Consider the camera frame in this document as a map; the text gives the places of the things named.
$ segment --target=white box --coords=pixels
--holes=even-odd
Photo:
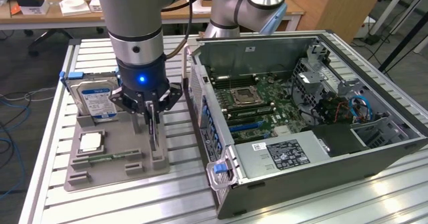
[[[368,33],[369,33],[370,29],[373,28],[374,24],[376,24],[376,20],[372,19],[370,17],[366,17],[365,20],[364,20],[364,23],[361,24],[358,32],[354,35],[354,38],[356,39],[364,38],[368,35]]]
[[[100,7],[100,0],[91,0],[91,3],[88,4],[88,7],[92,12],[103,12]]]
[[[61,8],[60,12],[63,16],[84,15],[91,13],[91,10],[88,9],[88,4],[84,1],[79,3],[77,6],[72,7],[64,4],[65,1],[69,0],[63,0],[59,3],[59,7]]]
[[[49,3],[47,0],[43,0],[43,4],[37,6],[20,6],[20,11],[22,15],[45,15],[48,13]]]

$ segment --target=metal grid surface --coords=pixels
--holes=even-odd
[[[334,35],[322,32],[412,114],[428,124],[426,112]],[[164,37],[166,53],[182,36]],[[64,69],[116,68],[109,39],[83,40],[68,51]],[[166,64],[171,82],[182,79],[182,55]],[[337,59],[343,79],[354,77]],[[378,175],[218,220],[184,99],[164,114],[168,174],[109,186],[65,192],[65,168],[75,131],[76,106],[59,85],[20,223],[428,223],[428,151],[400,159]]]

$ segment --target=blue cable on floor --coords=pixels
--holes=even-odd
[[[25,178],[25,168],[24,168],[24,163],[21,160],[21,153],[18,152],[18,147],[16,146],[16,144],[13,143],[13,141],[10,141],[9,139],[5,138],[0,138],[1,141],[5,141],[6,143],[9,143],[14,149],[16,152],[16,156],[18,159],[18,165],[20,165],[20,170],[21,170],[21,178],[18,180],[18,182],[16,183],[14,186],[12,186],[12,188],[6,191],[6,193],[4,193],[2,195],[0,195],[0,200],[24,183],[24,178]]]
[[[12,131],[16,127],[18,127],[24,121],[28,119],[29,117],[29,113],[31,113],[31,109],[27,107],[27,106],[21,106],[21,105],[12,105],[9,104],[8,102],[5,102],[4,100],[0,100],[1,103],[4,103],[6,106],[9,107],[13,107],[13,108],[21,108],[21,109],[25,109],[25,117],[24,119],[17,123],[14,124],[13,126],[5,128],[6,131]]]

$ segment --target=screw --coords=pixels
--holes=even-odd
[[[139,48],[138,46],[134,46],[134,47],[132,47],[132,52],[134,52],[134,53],[140,52],[140,48]]]

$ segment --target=motherboard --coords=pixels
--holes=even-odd
[[[215,96],[235,144],[298,133],[307,126],[287,95],[287,85],[274,74],[214,80]]]

